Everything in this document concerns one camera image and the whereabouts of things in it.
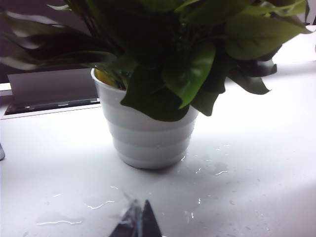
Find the spilled water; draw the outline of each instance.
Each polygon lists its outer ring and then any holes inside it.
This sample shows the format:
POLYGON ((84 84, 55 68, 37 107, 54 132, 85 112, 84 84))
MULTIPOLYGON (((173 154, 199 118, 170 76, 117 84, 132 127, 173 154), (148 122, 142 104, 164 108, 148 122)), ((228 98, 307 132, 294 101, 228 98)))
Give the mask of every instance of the spilled water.
POLYGON ((45 212, 36 221, 36 225, 81 224, 84 218, 69 218, 58 212, 45 212))

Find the water droplet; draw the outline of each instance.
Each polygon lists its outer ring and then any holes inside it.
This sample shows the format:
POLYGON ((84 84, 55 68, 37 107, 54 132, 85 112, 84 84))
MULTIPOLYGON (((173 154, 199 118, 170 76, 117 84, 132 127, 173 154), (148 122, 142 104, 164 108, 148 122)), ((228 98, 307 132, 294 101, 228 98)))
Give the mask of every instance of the water droplet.
POLYGON ((219 173, 216 173, 215 175, 221 175, 222 173, 227 173, 227 172, 229 172, 229 171, 228 170, 224 170, 224 171, 221 171, 219 173))
POLYGON ((200 172, 201 172, 201 167, 198 168, 198 171, 196 172, 196 174, 197 174, 197 173, 200 173, 200 172))

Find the leaf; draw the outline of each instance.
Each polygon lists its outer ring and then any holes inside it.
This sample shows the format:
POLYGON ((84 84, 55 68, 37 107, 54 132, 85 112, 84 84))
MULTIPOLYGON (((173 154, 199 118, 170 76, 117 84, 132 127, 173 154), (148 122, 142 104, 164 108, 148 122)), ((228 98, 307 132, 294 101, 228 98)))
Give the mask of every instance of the leaf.
POLYGON ((249 77, 265 77, 277 72, 277 65, 272 60, 262 62, 258 60, 238 61, 239 70, 249 77))
POLYGON ((268 0, 275 6, 288 6, 294 4, 297 0, 268 0))
POLYGON ((182 0, 138 0, 148 11, 167 12, 174 10, 182 0))
POLYGON ((280 16, 290 16, 302 13, 306 8, 306 0, 296 0, 290 5, 275 6, 268 1, 264 1, 259 5, 249 5, 242 13, 251 15, 264 15, 266 13, 275 12, 280 16))
POLYGON ((275 54, 280 50, 281 47, 282 47, 282 45, 277 47, 276 49, 272 50, 270 53, 267 53, 266 55, 263 55, 263 56, 257 58, 257 60, 263 61, 263 62, 271 60, 275 56, 275 54))
POLYGON ((296 3, 289 5, 288 7, 289 8, 276 11, 276 14, 279 16, 292 16, 303 13, 306 10, 306 1, 298 0, 296 3))
POLYGON ((87 0, 102 31, 140 65, 156 68, 169 56, 179 22, 170 14, 149 14, 131 0, 87 0))
POLYGON ((195 2, 198 2, 198 1, 201 1, 201 0, 186 0, 181 6, 179 6, 177 9, 175 9, 174 11, 175 12, 180 12, 182 11, 186 6, 188 5, 191 5, 195 2))
POLYGON ((11 30, 19 37, 35 34, 60 34, 64 26, 44 16, 22 15, 2 9, 1 15, 11 30))
POLYGON ((178 109, 181 99, 165 87, 159 69, 142 67, 134 71, 121 104, 160 121, 178 121, 189 109, 189 106, 178 109))
POLYGON ((56 65, 75 65, 95 62, 108 63, 115 60, 115 56, 107 52, 78 51, 57 55, 46 59, 36 59, 23 49, 17 49, 12 55, 0 58, 3 64, 21 70, 33 70, 56 65))
POLYGON ((245 7, 253 3, 253 1, 254 0, 206 0, 188 13, 188 15, 184 17, 184 21, 194 24, 216 26, 241 12, 245 7))
POLYGON ((166 62, 162 78, 166 86, 182 99, 180 108, 189 104, 204 83, 215 58, 216 47, 206 42, 181 51, 166 62))
POLYGON ((228 77, 250 93, 263 95, 269 92, 261 78, 245 76, 238 70, 231 70, 228 77))
POLYGON ((115 80, 109 74, 104 73, 98 69, 95 70, 94 73, 95 73, 95 76, 98 78, 98 80, 100 80, 101 82, 118 88, 118 85, 116 84, 115 80))
POLYGON ((211 116, 218 93, 212 93, 201 88, 191 105, 206 116, 211 116))
POLYGON ((120 56, 116 61, 109 65, 113 70, 133 72, 137 67, 136 61, 127 53, 120 56))
POLYGON ((225 51, 238 60, 256 59, 303 31, 285 21, 239 14, 227 21, 225 51))
POLYGON ((39 60, 46 60, 61 54, 78 51, 111 51, 103 41, 97 38, 72 30, 72 28, 65 28, 64 31, 62 34, 52 35, 15 37, 5 34, 4 36, 39 60))
POLYGON ((56 10, 56 11, 71 11, 71 8, 69 8, 69 6, 67 4, 63 5, 63 6, 53 6, 53 5, 49 5, 49 4, 46 4, 46 5, 52 9, 56 10))
POLYGON ((301 28, 301 33, 302 34, 310 34, 312 33, 311 31, 309 31, 308 29, 306 29, 305 24, 300 20, 300 18, 298 18, 298 16, 285 16, 285 17, 280 17, 278 15, 275 15, 274 18, 280 20, 280 21, 284 21, 290 24, 293 24, 295 26, 298 26, 301 28))
POLYGON ((236 62, 222 51, 222 49, 218 49, 212 69, 202 86, 207 92, 224 93, 227 74, 232 68, 237 67, 236 62))

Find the flower pot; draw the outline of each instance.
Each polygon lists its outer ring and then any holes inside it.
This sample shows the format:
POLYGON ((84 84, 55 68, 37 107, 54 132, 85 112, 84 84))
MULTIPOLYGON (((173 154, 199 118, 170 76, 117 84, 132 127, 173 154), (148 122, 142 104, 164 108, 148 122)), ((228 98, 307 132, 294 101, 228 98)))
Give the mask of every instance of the flower pot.
POLYGON ((162 122, 120 104, 125 91, 99 81, 91 70, 103 113, 119 157, 136 168, 158 169, 180 161, 190 142, 198 111, 179 121, 162 122))

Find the white surface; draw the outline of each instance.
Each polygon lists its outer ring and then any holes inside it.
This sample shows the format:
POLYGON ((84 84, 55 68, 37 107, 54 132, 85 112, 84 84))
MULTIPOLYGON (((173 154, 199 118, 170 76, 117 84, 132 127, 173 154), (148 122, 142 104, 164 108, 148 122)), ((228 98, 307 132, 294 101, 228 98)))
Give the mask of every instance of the white surface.
POLYGON ((190 143, 198 111, 190 108, 177 122, 156 121, 120 101, 126 92, 104 84, 94 75, 103 114, 108 120, 119 157, 136 168, 158 169, 180 161, 190 143))
POLYGON ((101 108, 2 120, 1 237, 106 237, 124 193, 168 237, 315 237, 315 65, 279 65, 264 96, 228 84, 161 171, 117 157, 101 108))

